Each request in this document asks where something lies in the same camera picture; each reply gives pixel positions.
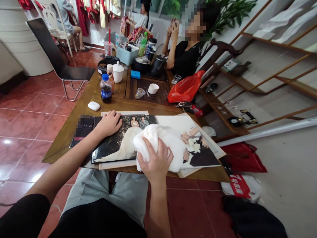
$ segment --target small glass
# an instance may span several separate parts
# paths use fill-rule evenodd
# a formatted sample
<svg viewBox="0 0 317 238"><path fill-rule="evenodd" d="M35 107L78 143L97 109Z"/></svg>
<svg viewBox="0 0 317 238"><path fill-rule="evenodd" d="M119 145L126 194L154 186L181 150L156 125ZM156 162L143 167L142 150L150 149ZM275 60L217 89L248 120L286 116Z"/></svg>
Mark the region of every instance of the small glass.
<svg viewBox="0 0 317 238"><path fill-rule="evenodd" d="M145 90L142 88L138 88L138 91L136 91L134 97L139 100L141 97L143 97L143 95L145 95Z"/></svg>
<svg viewBox="0 0 317 238"><path fill-rule="evenodd" d="M173 80L172 80L172 84L177 84L178 81L180 81L181 79L182 79L181 76L179 76L178 74L175 74L175 75L174 75L174 78L173 78Z"/></svg>

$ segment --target white pillar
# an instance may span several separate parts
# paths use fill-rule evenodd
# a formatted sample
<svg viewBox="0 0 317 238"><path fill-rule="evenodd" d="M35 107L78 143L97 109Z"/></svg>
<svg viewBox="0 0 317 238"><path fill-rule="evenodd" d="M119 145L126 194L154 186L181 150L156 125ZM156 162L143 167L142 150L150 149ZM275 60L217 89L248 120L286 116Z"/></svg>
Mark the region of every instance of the white pillar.
<svg viewBox="0 0 317 238"><path fill-rule="evenodd" d="M28 76L53 70L46 54L26 25L27 17L17 0L0 1L0 41Z"/></svg>

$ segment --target black sleeve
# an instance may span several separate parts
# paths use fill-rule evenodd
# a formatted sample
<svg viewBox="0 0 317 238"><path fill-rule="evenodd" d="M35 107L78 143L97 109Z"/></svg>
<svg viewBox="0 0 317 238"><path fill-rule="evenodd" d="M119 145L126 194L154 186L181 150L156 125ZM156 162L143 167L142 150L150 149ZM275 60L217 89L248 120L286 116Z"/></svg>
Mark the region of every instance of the black sleeve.
<svg viewBox="0 0 317 238"><path fill-rule="evenodd" d="M21 198L0 218L1 237L38 237L50 210L42 194Z"/></svg>

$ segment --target black shirt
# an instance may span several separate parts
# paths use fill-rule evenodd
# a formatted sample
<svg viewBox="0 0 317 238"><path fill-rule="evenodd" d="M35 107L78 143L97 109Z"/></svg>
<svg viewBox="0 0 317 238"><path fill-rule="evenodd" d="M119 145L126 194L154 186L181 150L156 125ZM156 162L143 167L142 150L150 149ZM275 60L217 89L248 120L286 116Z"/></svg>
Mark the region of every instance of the black shirt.
<svg viewBox="0 0 317 238"><path fill-rule="evenodd" d="M41 194L21 198L0 218L1 237L38 237L50 210ZM101 198L67 210L49 237L146 237L124 211Z"/></svg>
<svg viewBox="0 0 317 238"><path fill-rule="evenodd" d="M200 41L196 43L189 50L185 51L188 46L188 41L181 41L175 49L175 63L172 73L178 74L182 79L187 76L192 76L199 65L202 48L205 42Z"/></svg>

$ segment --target hand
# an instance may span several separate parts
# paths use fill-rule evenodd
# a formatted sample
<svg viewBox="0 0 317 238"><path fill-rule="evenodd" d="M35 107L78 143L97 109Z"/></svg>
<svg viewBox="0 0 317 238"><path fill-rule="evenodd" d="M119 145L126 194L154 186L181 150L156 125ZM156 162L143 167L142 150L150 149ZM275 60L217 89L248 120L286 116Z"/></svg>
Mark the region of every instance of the hand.
<svg viewBox="0 0 317 238"><path fill-rule="evenodd" d="M178 29L179 29L179 21L175 20L173 22L173 24L170 26L170 30L172 32L171 37L172 37L172 41L174 41L174 42L177 42Z"/></svg>
<svg viewBox="0 0 317 238"><path fill-rule="evenodd" d="M142 154L139 152L137 160L140 167L151 183L153 187L160 188L162 185L166 186L166 175L171 164L174 155L169 147L167 147L164 142L158 139L158 152L155 153L151 143L143 137L143 140L150 153L150 162L144 162Z"/></svg>
<svg viewBox="0 0 317 238"><path fill-rule="evenodd" d="M118 122L121 114L115 110L109 111L108 115L103 114L101 121L95 127L93 132L96 136L100 137L100 140L105 137L113 135L122 126L122 119Z"/></svg>

